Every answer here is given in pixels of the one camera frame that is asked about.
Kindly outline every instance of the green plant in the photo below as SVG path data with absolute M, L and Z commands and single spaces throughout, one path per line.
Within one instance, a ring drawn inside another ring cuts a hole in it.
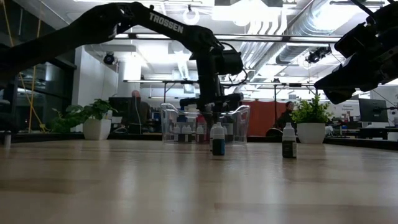
M 330 103 L 320 104 L 320 95 L 315 95 L 311 101 L 300 99 L 293 111 L 292 119 L 296 123 L 326 123 L 332 116 L 327 112 Z
M 51 122 L 53 133 L 69 133 L 71 128 L 83 124 L 89 118 L 101 120 L 109 110 L 116 111 L 107 101 L 101 99 L 95 99 L 94 103 L 85 107 L 70 105 L 65 114 L 54 108 L 53 110 L 58 113 L 58 117 Z

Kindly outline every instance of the clear plastic bin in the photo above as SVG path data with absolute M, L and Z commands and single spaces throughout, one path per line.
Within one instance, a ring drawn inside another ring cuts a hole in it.
M 164 143 L 208 144 L 210 129 L 205 116 L 211 114 L 184 112 L 170 103 L 163 103 L 162 134 Z M 226 144 L 246 144 L 248 141 L 250 106 L 242 105 L 237 110 L 220 113 L 221 124 L 226 128 Z

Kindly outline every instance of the desk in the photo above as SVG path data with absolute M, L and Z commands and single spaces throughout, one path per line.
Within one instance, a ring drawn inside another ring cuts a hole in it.
M 398 128 L 360 128 L 359 138 L 383 138 L 388 139 L 388 133 L 398 132 Z
M 398 153 L 280 143 L 53 141 L 0 153 L 1 223 L 398 223 Z

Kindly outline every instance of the potted plant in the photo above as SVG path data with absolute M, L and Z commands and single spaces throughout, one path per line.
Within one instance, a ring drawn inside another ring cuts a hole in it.
M 311 101 L 299 100 L 292 119 L 297 123 L 297 135 L 301 143 L 322 144 L 325 138 L 325 123 L 331 113 L 327 112 L 330 103 L 320 104 L 320 95 Z
M 94 103 L 85 107 L 71 105 L 67 108 L 65 116 L 55 110 L 58 118 L 52 122 L 52 132 L 69 133 L 71 128 L 83 124 L 85 139 L 105 140 L 111 131 L 111 120 L 104 119 L 109 110 L 116 111 L 107 101 L 101 99 L 96 99 Z

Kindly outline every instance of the white planter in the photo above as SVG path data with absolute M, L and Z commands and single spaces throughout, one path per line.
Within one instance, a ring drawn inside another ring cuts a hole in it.
M 87 119 L 83 124 L 83 134 L 87 140 L 106 140 L 111 132 L 111 120 Z
M 325 138 L 325 124 L 324 123 L 297 124 L 297 135 L 301 143 L 322 144 Z

